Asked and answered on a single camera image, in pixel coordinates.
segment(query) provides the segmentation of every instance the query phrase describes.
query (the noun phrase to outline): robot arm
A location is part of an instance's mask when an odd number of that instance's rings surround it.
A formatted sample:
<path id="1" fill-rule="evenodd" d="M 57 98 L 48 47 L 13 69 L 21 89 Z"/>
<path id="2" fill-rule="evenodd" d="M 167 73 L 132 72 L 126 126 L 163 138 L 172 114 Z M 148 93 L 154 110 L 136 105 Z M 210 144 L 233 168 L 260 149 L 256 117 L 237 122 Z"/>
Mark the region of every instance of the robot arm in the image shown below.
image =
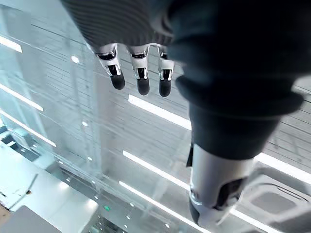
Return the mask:
<path id="1" fill-rule="evenodd" d="M 95 54 L 105 56 L 102 48 L 111 43 L 128 46 L 141 94 L 149 91 L 149 44 L 163 45 L 159 49 L 162 96 L 170 90 L 173 71 L 167 58 L 184 65 L 176 86 L 190 103 L 190 210 L 200 226 L 219 223 L 241 196 L 253 158 L 281 117 L 303 101 L 291 88 L 299 76 L 311 72 L 310 4 L 296 0 L 62 2 Z M 167 56 L 162 51 L 166 47 Z M 108 60 L 102 64 L 119 67 Z"/>

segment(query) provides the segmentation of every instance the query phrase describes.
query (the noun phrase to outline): robotic finger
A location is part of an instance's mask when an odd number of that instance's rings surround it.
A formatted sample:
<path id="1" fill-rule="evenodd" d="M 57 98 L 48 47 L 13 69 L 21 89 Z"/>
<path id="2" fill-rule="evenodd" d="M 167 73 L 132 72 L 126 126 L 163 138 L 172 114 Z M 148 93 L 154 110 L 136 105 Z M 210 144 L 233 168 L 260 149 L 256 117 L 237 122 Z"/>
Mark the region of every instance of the robotic finger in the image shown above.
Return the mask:
<path id="1" fill-rule="evenodd" d="M 110 76 L 114 88 L 122 90 L 125 86 L 125 79 L 118 59 L 118 44 L 105 45 L 101 47 L 101 51 L 102 53 L 96 53 L 96 56 Z"/>
<path id="2" fill-rule="evenodd" d="M 163 97 L 167 97 L 171 92 L 171 81 L 174 71 L 174 61 L 169 60 L 165 46 L 158 47 L 159 52 L 159 93 Z"/>
<path id="3" fill-rule="evenodd" d="M 130 52 L 133 71 L 137 79 L 138 92 L 145 96 L 149 93 L 149 78 L 148 78 L 148 52 L 149 45 L 132 46 L 128 50 Z"/>

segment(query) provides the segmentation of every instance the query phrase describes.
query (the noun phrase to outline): dark sleeve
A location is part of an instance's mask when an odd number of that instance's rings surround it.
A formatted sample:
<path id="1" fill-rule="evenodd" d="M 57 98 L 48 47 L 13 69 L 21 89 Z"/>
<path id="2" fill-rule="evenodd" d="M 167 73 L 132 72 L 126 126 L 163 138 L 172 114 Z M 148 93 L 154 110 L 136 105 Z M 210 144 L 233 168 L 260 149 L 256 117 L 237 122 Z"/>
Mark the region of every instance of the dark sleeve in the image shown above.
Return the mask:
<path id="1" fill-rule="evenodd" d="M 175 2 L 168 51 L 184 64 L 176 85 L 190 103 L 193 142 L 229 159 L 256 156 L 303 101 L 292 87 L 310 73 L 310 4 Z"/>

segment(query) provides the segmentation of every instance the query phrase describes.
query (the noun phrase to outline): fluorescent light strip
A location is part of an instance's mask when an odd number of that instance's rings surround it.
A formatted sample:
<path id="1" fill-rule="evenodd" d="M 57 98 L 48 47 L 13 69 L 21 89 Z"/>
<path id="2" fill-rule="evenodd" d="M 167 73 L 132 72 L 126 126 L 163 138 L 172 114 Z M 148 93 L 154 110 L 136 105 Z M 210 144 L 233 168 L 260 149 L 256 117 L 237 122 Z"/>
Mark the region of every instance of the fluorescent light strip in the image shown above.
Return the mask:
<path id="1" fill-rule="evenodd" d="M 7 114 L 6 112 L 4 112 L 2 109 L 0 109 L 0 114 L 5 116 L 6 118 L 10 119 L 11 121 L 15 122 L 17 125 L 23 127 L 25 130 L 27 130 L 28 132 L 30 132 L 33 135 L 37 136 L 38 138 L 42 139 L 43 141 L 45 141 L 45 142 L 49 143 L 50 145 L 56 147 L 56 144 L 54 142 L 52 142 L 51 140 L 45 138 L 44 136 L 42 136 L 41 134 L 37 133 L 36 131 L 32 130 L 27 125 L 25 125 L 25 124 L 21 123 L 20 121 L 16 120 L 14 117 L 12 117 L 9 114 Z"/>
<path id="2" fill-rule="evenodd" d="M 178 116 L 174 113 L 171 113 L 163 108 L 157 107 L 147 101 L 141 100 L 132 95 L 128 95 L 128 101 L 131 104 L 139 108 L 142 108 L 152 114 L 155 114 L 163 119 L 166 119 L 176 125 L 180 125 L 181 127 L 184 127 L 187 130 L 191 130 L 191 122 L 181 116 Z"/>
<path id="3" fill-rule="evenodd" d="M 23 97 L 22 95 L 20 95 L 19 93 L 17 93 L 17 92 L 15 92 L 15 91 L 11 90 L 10 88 L 8 88 L 8 87 L 6 87 L 6 86 L 0 84 L 0 89 L 2 89 L 2 90 L 5 91 L 6 93 L 11 94 L 12 96 L 14 96 L 14 97 L 20 99 L 21 101 L 23 101 L 23 102 L 29 104 L 30 106 L 33 106 L 34 108 L 36 108 L 36 109 L 38 109 L 38 110 L 40 110 L 40 111 L 43 112 L 43 108 L 42 108 L 39 104 L 36 104 L 35 102 L 32 102 L 31 100 L 29 100 L 29 99 Z"/>
<path id="4" fill-rule="evenodd" d="M 181 180 L 175 178 L 174 176 L 171 176 L 170 174 L 168 174 L 168 173 L 166 173 L 166 172 L 160 170 L 159 168 L 157 168 L 157 167 L 155 167 L 155 166 L 153 166 L 153 165 L 151 165 L 151 164 L 149 164 L 149 163 L 143 161 L 142 159 L 139 159 L 138 157 L 136 157 L 136 156 L 130 154 L 129 152 L 123 151 L 123 155 L 124 155 L 126 158 L 128 158 L 128 159 L 134 161 L 135 163 L 137 163 L 137 164 L 139 164 L 139 165 L 142 165 L 143 167 L 145 167 L 145 168 L 147 168 L 147 169 L 153 171 L 154 173 L 156 173 L 156 174 L 162 176 L 163 178 L 165 178 L 165 179 L 167 179 L 167 180 L 173 182 L 174 184 L 176 184 L 176 185 L 178 185 L 178 186 L 180 186 L 180 187 L 182 187 L 182 188 L 184 188 L 184 189 L 186 189 L 186 190 L 190 190 L 189 185 L 186 184 L 185 182 L 182 182 Z"/>
<path id="5" fill-rule="evenodd" d="M 2 36 L 0 36 L 0 44 L 5 45 L 6 47 L 9 47 L 11 49 L 14 49 L 17 52 L 21 52 L 23 53 L 23 51 L 21 50 L 21 46 L 7 38 L 4 38 Z"/>
<path id="6" fill-rule="evenodd" d="M 124 182 L 119 181 L 119 184 L 120 184 L 122 187 L 126 188 L 127 190 L 131 191 L 132 193 L 135 193 L 136 195 L 140 196 L 141 198 L 145 199 L 146 201 L 150 202 L 151 204 L 153 204 L 153 205 L 155 205 L 156 207 L 160 208 L 161 210 L 165 211 L 166 213 L 168 213 L 168 214 L 174 216 L 175 218 L 177 218 L 177 219 L 183 221 L 184 223 L 186 223 L 186 224 L 192 226 L 193 228 L 195 228 L 195 229 L 197 229 L 197 230 L 199 230 L 199 231 L 201 231 L 201 232 L 203 232 L 203 233 L 211 233 L 211 232 L 209 232 L 208 230 L 199 227 L 198 225 L 196 225 L 194 222 L 190 221 L 189 219 L 187 219 L 187 218 L 181 216 L 180 214 L 176 213 L 175 211 L 169 209 L 168 207 L 166 207 L 166 206 L 160 204 L 159 202 L 153 200 L 152 198 L 150 198 L 150 197 L 148 197 L 148 196 L 142 194 L 141 192 L 137 191 L 136 189 L 134 189 L 134 188 L 128 186 L 128 185 L 125 184 Z"/>
<path id="7" fill-rule="evenodd" d="M 143 167 L 153 171 L 154 173 L 162 176 L 163 178 L 173 182 L 174 184 L 176 184 L 176 185 L 178 185 L 178 186 L 180 186 L 186 190 L 190 190 L 190 187 L 188 184 L 186 184 L 186 183 L 182 182 L 181 180 L 177 179 L 176 177 L 171 176 L 170 174 L 160 170 L 159 168 L 139 159 L 138 157 L 136 157 L 136 156 L 134 156 L 134 155 L 132 155 L 126 151 L 123 151 L 123 155 L 125 157 L 129 158 L 130 160 L 142 165 Z M 231 214 L 235 215 L 236 217 L 238 217 L 238 218 L 240 218 L 240 219 L 258 227 L 259 229 L 262 229 L 263 231 L 268 232 L 268 233 L 280 233 L 279 231 L 275 230 L 274 228 L 271 228 L 271 227 L 255 220 L 255 219 L 253 219 L 253 218 L 251 218 L 251 217 L 249 217 L 249 216 L 247 216 L 247 215 L 245 215 L 245 214 L 243 214 L 243 213 L 241 213 L 235 209 L 231 210 Z"/>
<path id="8" fill-rule="evenodd" d="M 281 172 L 284 172 L 290 176 L 293 176 L 296 179 L 299 179 L 305 183 L 311 184 L 311 174 L 307 173 L 303 170 L 300 170 L 292 165 L 289 165 L 288 163 L 285 163 L 283 161 L 280 161 L 272 156 L 269 156 L 265 153 L 260 153 L 256 156 L 256 159 L 266 164 L 270 167 L 275 168 L 276 170 L 279 170 Z"/>
<path id="9" fill-rule="evenodd" d="M 265 231 L 265 232 L 268 232 L 268 233 L 281 233 L 280 231 L 272 228 L 272 227 L 269 227 L 253 218 L 251 218 L 250 216 L 247 216 L 235 209 L 232 209 L 231 211 L 231 214 L 233 214 L 234 216 L 240 218 L 240 219 L 243 219 L 245 222 L 248 222 L 250 224 L 252 224 L 253 226 Z"/>

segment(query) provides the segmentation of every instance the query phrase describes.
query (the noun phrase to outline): wall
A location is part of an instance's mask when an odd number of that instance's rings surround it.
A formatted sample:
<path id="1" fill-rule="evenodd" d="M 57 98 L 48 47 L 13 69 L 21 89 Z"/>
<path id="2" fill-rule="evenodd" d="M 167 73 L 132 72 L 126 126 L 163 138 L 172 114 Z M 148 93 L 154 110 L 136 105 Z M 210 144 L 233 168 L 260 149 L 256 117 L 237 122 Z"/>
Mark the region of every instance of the wall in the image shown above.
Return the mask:
<path id="1" fill-rule="evenodd" d="M 0 191 L 7 195 L 6 198 L 0 196 L 0 200 L 6 207 L 24 193 L 35 174 L 38 177 L 31 189 L 32 194 L 11 210 L 16 211 L 26 205 L 63 233 L 84 231 L 88 222 L 97 215 L 98 204 L 0 144 Z"/>

